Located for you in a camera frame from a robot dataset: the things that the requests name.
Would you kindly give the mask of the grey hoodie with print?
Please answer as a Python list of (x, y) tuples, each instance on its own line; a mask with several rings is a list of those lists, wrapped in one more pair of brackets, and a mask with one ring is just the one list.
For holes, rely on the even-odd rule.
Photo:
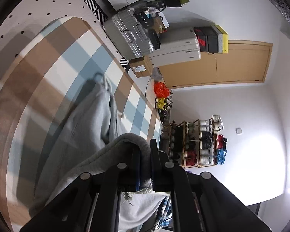
[(140, 190), (126, 193), (121, 204), (119, 231), (134, 229), (145, 223), (164, 199), (154, 194), (151, 184), (150, 145), (139, 135), (124, 128), (107, 76), (83, 86), (79, 103), (70, 113), (61, 133), (49, 153), (38, 180), (30, 217), (60, 194), (83, 172), (91, 175), (105, 172), (122, 163), (132, 154), (129, 144), (140, 151)]

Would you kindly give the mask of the blue plaid cloth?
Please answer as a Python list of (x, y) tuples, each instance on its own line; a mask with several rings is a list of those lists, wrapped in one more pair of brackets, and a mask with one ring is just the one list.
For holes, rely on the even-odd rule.
[(159, 205), (152, 231), (159, 231), (163, 227), (168, 226), (172, 217), (171, 198), (166, 196)]

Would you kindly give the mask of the wooden shoe rack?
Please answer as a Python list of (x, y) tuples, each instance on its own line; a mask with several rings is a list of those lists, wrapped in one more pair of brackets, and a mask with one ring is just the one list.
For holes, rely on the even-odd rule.
[(168, 125), (169, 160), (183, 168), (207, 168), (218, 165), (218, 131), (214, 118)]

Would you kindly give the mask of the yellow shoes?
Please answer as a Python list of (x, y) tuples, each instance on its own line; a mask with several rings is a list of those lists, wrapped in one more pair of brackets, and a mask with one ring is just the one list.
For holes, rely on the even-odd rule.
[(155, 108), (161, 110), (168, 110), (172, 108), (172, 100), (170, 98), (156, 98), (155, 99)]

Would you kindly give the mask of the orange plastic bag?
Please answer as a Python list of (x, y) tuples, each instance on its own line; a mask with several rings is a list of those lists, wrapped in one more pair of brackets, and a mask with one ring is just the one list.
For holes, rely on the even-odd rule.
[(167, 98), (170, 95), (170, 90), (163, 82), (154, 82), (153, 90), (157, 98)]

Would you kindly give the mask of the brown cardboard box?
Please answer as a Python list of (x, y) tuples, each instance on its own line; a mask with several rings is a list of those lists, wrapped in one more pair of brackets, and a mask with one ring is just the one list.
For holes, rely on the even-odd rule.
[(149, 77), (152, 75), (153, 64), (148, 55), (130, 60), (129, 66), (137, 78)]

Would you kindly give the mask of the wooden door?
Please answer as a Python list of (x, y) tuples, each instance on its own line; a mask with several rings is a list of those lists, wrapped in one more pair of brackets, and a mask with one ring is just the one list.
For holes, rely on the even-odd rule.
[(260, 41), (231, 40), (228, 53), (202, 53), (196, 61), (159, 67), (171, 89), (184, 87), (262, 83), (266, 79), (273, 44)]

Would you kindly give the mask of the stack of shoe boxes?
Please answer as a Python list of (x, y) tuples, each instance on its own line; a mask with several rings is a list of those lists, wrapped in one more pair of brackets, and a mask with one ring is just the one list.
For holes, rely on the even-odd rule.
[(201, 52), (211, 54), (228, 53), (228, 34), (221, 26), (211, 25), (206, 27), (195, 27), (195, 35), (199, 42)]

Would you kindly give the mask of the silver aluminium suitcase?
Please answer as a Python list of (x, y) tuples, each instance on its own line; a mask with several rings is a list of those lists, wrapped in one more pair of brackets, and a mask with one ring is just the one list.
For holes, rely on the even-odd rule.
[(153, 20), (141, 10), (122, 10), (105, 21), (102, 27), (126, 60), (138, 59), (160, 49)]

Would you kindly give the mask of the dotted floor rug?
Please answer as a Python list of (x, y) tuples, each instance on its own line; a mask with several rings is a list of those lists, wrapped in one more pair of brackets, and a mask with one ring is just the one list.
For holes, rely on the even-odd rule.
[(0, 26), (0, 80), (23, 49), (52, 21), (78, 17), (91, 26), (114, 55), (113, 62), (101, 67), (115, 91), (123, 75), (121, 55), (102, 29), (97, 16), (83, 0), (22, 0)]

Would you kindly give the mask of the wall light switch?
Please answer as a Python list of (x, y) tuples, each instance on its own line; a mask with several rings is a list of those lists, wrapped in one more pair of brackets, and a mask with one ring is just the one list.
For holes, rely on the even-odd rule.
[(236, 128), (236, 134), (242, 134), (242, 129), (241, 128)]

